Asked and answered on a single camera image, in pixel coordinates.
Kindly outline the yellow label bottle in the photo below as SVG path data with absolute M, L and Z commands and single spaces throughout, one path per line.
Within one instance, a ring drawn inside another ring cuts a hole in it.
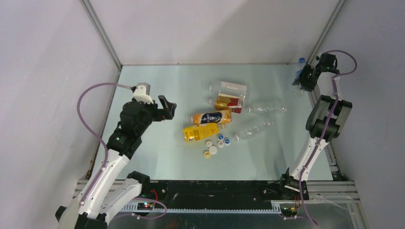
M 225 124 L 208 123 L 193 125 L 184 128 L 183 135 L 185 142 L 189 143 L 211 137 L 215 134 L 218 134 L 222 129 L 225 129 Z

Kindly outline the crushed blue label bottle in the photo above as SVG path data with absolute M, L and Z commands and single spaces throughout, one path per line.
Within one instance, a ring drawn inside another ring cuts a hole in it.
M 304 91 L 300 89 L 301 86 L 300 86 L 300 82 L 299 82 L 299 77 L 300 77 L 302 69 L 305 67 L 305 65 L 306 65 L 306 63 L 298 63 L 296 66 L 296 69 L 295 69 L 296 72 L 295 72 L 294 80 L 292 83 L 292 92 L 296 96 L 302 96 L 304 94 Z

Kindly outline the yellow cap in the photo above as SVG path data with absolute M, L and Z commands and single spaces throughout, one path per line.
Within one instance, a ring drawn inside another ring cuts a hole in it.
M 205 158 L 210 158 L 211 157 L 211 153 L 209 151 L 205 151 L 204 152 L 204 157 Z

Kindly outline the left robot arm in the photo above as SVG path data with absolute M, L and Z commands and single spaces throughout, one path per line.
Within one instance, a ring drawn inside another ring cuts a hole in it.
M 109 190 L 139 148 L 147 128 L 153 122 L 173 119 L 177 105 L 163 95 L 158 99 L 162 108 L 148 95 L 136 95 L 123 105 L 120 121 L 108 140 L 100 174 L 88 181 L 68 207 L 58 208 L 55 216 L 60 229 L 106 229 L 127 203 L 150 195 L 150 177 L 137 171 L 129 173 L 112 194 Z

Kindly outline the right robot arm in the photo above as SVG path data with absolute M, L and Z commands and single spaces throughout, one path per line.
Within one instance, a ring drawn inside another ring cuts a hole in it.
M 278 194 L 283 199 L 291 199 L 302 194 L 305 190 L 310 170 L 321 151 L 337 138 L 352 110 L 352 103 L 344 100 L 340 89 L 337 51 L 327 51 L 316 58 L 316 64 L 305 64 L 297 72 L 293 86 L 305 92 L 313 92 L 316 87 L 320 90 L 308 119 L 305 129 L 308 132 L 293 167 L 288 168 L 281 176 Z

